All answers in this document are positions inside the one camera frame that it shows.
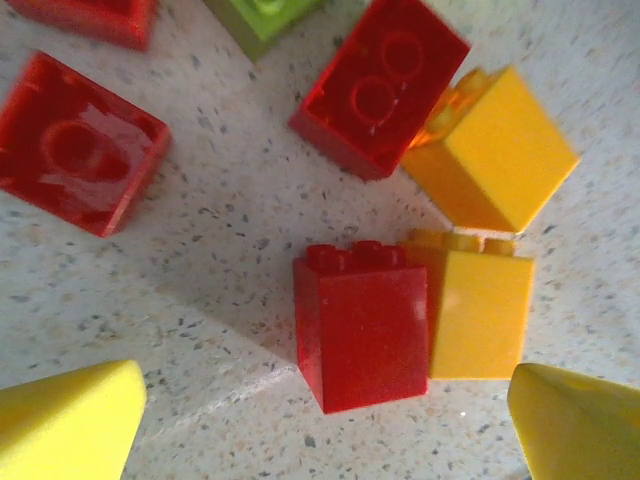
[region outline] white speckled surface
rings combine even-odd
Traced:
[[[526,359],[640,384],[640,3],[433,0],[516,63],[584,160],[522,236]],[[158,116],[175,147],[101,240],[0,194],[0,387],[137,359],[149,405],[125,479],[517,479],[506,382],[325,417],[294,366],[290,262],[442,219],[402,171],[364,185],[285,127],[364,4],[330,1],[251,65],[199,0],[164,0],[141,55],[0,4],[0,97],[40,48]]]

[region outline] lego brick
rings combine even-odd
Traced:
[[[0,188],[104,237],[170,143],[167,125],[38,52],[0,113]]]
[[[430,375],[508,379],[520,361],[534,262],[513,242],[414,231],[407,259],[429,272]]]
[[[133,360],[0,390],[0,478],[119,479],[145,403]]]
[[[522,232],[579,162],[513,67],[448,89],[402,166],[456,225]]]
[[[325,0],[203,0],[242,51],[256,61],[298,19]]]
[[[427,390],[426,270],[401,247],[308,247],[294,261],[298,366],[325,413]]]
[[[96,40],[147,50],[156,0],[7,0],[18,13]]]
[[[388,177],[468,52],[420,0],[374,0],[289,125],[363,180]]]
[[[507,396],[533,478],[640,478],[640,390],[536,364]]]

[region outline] granite countertop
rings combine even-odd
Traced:
[[[175,137],[108,239],[0,194],[0,387],[138,360],[128,480],[520,478],[507,382],[323,416],[295,366],[307,244],[447,226],[404,172],[365,185],[285,126],[364,3],[329,1],[256,65],[200,0],[160,3],[145,55],[0,4],[0,97],[42,49]],[[640,384],[640,3],[431,3],[473,44],[460,74],[517,64],[583,155],[520,238],[537,258],[525,360]]]

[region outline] red lego brick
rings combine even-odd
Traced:
[[[289,125],[363,180],[388,177],[468,52],[420,0],[374,0]]]
[[[146,50],[156,14],[156,0],[7,0],[17,12],[37,22]]]
[[[427,273],[402,247],[313,245],[293,271],[298,366],[325,413],[427,391]]]
[[[160,120],[38,52],[0,113],[0,188],[105,237],[170,144]]]

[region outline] yellow lego brick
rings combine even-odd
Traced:
[[[507,397],[535,480],[640,478],[640,390],[522,364]]]
[[[513,242],[429,230],[403,243],[425,265],[430,377],[508,379],[520,362],[534,262]]]
[[[145,402],[131,360],[0,390],[0,478],[119,479]]]
[[[578,162],[513,67],[448,89],[402,159],[456,226],[514,233]]]

